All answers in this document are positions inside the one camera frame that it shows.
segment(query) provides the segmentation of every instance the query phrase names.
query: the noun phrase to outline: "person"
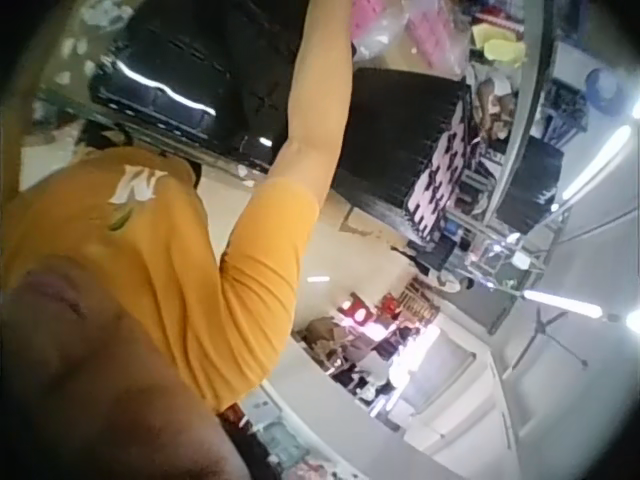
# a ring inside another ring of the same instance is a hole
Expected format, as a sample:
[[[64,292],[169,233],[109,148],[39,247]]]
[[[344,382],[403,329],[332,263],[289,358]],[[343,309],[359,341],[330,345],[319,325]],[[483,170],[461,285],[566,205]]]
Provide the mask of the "person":
[[[489,139],[508,136],[515,116],[516,99],[509,79],[484,65],[469,67],[467,81],[474,95],[474,116]]]
[[[347,122],[350,9],[310,0],[288,140],[219,264],[178,158],[110,148],[6,205],[3,450],[21,478],[250,478],[214,414],[289,337]]]
[[[458,293],[461,290],[470,290],[475,286],[476,282],[471,277],[464,277],[458,280],[451,272],[446,270],[436,272],[428,265],[422,263],[415,253],[407,253],[395,247],[391,247],[391,250],[407,258],[418,272],[420,272],[420,275],[422,275],[427,284],[435,290],[440,290],[445,293]]]

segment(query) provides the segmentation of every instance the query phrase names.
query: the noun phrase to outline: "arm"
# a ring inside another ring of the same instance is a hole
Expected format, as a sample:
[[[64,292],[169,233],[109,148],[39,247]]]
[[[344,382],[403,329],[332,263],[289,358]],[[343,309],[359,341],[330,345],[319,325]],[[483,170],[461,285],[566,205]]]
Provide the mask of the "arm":
[[[289,138],[269,179],[289,178],[324,203],[349,115],[350,0],[310,0],[289,97]]]
[[[310,0],[289,98],[289,139],[220,263],[236,365],[222,406],[256,387],[291,333],[300,264],[342,148],[351,96],[351,0]]]
[[[495,85],[491,78],[486,79],[480,85],[478,85],[478,102],[480,103],[480,110],[482,112],[482,120],[480,127],[483,131],[488,131],[491,128],[491,116],[489,115],[489,103],[491,102],[491,96],[495,91]]]

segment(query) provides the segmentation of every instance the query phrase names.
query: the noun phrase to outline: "hand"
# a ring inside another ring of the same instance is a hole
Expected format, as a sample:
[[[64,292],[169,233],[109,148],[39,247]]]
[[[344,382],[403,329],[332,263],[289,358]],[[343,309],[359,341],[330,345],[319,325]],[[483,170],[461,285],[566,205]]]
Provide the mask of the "hand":
[[[491,121],[491,116],[490,115],[483,115],[482,118],[480,119],[480,129],[485,133],[485,134],[489,134],[489,132],[491,131],[491,127],[493,125],[493,122]]]

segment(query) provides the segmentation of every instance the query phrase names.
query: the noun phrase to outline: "ceiling light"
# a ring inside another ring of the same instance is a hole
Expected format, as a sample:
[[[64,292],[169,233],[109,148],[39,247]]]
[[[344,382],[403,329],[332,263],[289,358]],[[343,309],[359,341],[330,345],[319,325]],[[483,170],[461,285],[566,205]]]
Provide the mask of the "ceiling light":
[[[307,282],[309,283],[325,283],[331,280],[331,277],[327,277],[324,275],[320,275],[317,277],[307,277]]]
[[[512,233],[507,237],[507,243],[516,243],[520,238],[520,232]]]
[[[600,170],[602,170],[607,163],[620,151],[620,149],[627,143],[631,136],[631,127],[625,125],[616,130],[616,133],[611,135],[611,138],[605,143],[602,150],[598,152],[596,158],[585,168],[578,178],[576,178],[569,188],[562,193],[564,200],[569,200],[573,197],[582,187],[584,187],[589,180],[591,180]]]
[[[640,99],[638,99],[638,101],[634,105],[631,115],[633,115],[633,118],[635,118],[636,120],[640,120]]]
[[[533,290],[525,290],[523,295],[527,300],[533,300],[534,302],[544,303],[545,305],[551,305],[552,307],[562,308],[563,310],[579,313],[580,315],[585,315],[587,317],[600,318],[603,315],[602,309],[597,305],[592,305],[591,303],[557,297],[555,295],[549,295],[548,293],[536,292]]]
[[[210,113],[214,117],[216,116],[216,111],[213,108],[207,107],[206,105],[202,105],[201,103],[196,103],[196,102],[194,102],[192,100],[189,100],[188,98],[185,98],[182,95],[174,92],[173,90],[171,90],[166,85],[164,85],[164,84],[162,84],[160,82],[156,82],[156,81],[150,80],[150,79],[148,79],[146,77],[143,77],[139,73],[136,73],[133,70],[131,70],[124,63],[122,63],[120,60],[116,60],[116,65],[122,71],[122,73],[124,73],[131,80],[135,80],[136,82],[141,83],[141,84],[146,85],[146,86],[151,87],[151,88],[158,88],[158,89],[162,90],[164,93],[166,93],[167,95],[169,95],[171,98],[173,98],[175,101],[180,102],[183,105],[186,105],[187,107],[195,108],[196,110],[203,110],[203,111],[205,111],[207,113]]]
[[[640,309],[627,316],[627,327],[640,334]]]

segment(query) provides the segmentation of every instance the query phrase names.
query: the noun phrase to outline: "wall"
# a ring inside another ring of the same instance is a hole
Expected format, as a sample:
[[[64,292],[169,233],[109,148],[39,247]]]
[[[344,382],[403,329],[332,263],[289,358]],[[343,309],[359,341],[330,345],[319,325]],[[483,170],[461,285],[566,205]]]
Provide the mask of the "wall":
[[[371,480],[461,480],[369,417],[292,340],[265,384],[276,402],[313,432],[319,444]]]

